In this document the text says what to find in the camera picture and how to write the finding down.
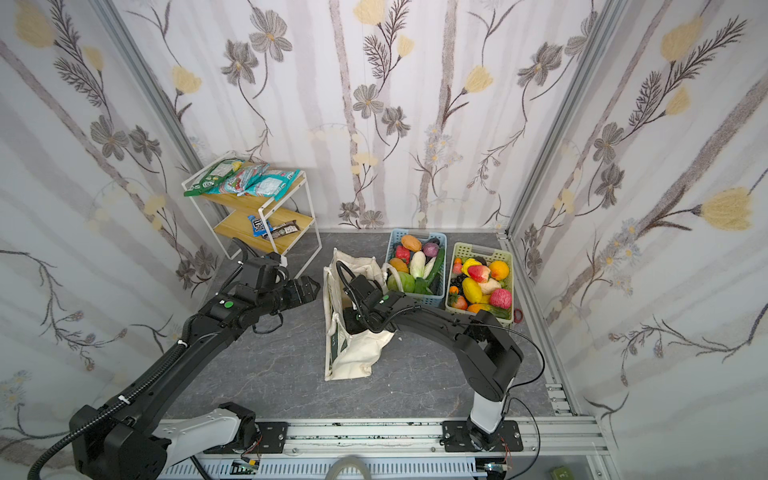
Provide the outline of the cream canvas grocery bag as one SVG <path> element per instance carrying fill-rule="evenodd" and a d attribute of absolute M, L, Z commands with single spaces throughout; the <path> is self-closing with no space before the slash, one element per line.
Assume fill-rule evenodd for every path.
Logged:
<path fill-rule="evenodd" d="M 369 377 L 372 366 L 394 336 L 388 331 L 373 333 L 356 318 L 352 300 L 344 292 L 341 275 L 336 268 L 338 261 L 349 267 L 353 275 L 373 280 L 384 292 L 388 291 L 386 273 L 375 257 L 353 257 L 338 249 L 333 250 L 331 264 L 323 268 L 326 381 Z"/>

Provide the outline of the yellow banana toy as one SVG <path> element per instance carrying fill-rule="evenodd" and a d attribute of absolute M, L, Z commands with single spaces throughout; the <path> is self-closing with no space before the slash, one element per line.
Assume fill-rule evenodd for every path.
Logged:
<path fill-rule="evenodd" d="M 466 300 L 470 304 L 482 302 L 484 294 L 479 284 L 472 278 L 466 277 L 462 281 L 462 290 Z"/>

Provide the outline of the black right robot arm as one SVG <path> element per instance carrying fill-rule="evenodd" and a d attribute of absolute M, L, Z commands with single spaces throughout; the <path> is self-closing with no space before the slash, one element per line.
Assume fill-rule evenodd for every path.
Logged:
<path fill-rule="evenodd" d="M 399 291 L 355 274 L 344 262 L 335 263 L 343 291 L 352 302 L 353 324 L 365 331 L 404 331 L 451 350 L 467 384 L 475 393 L 466 422 L 443 423 L 443 445 L 448 451 L 513 450 L 512 435 L 504 431 L 508 395 L 524 353 L 512 332 L 491 313 L 451 314 L 424 306 Z"/>

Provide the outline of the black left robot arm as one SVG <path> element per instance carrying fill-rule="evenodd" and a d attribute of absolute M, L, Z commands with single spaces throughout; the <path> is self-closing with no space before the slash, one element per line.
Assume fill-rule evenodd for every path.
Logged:
<path fill-rule="evenodd" d="M 172 442 L 155 430 L 170 406 L 218 354 L 255 329 L 265 316 L 313 302 L 321 285 L 304 275 L 290 278 L 277 254 L 242 248 L 236 270 L 184 323 L 180 338 L 147 371 L 103 406 L 84 406 L 69 432 L 30 467 L 43 467 L 65 447 L 76 469 L 91 479 L 155 479 L 170 458 Z"/>

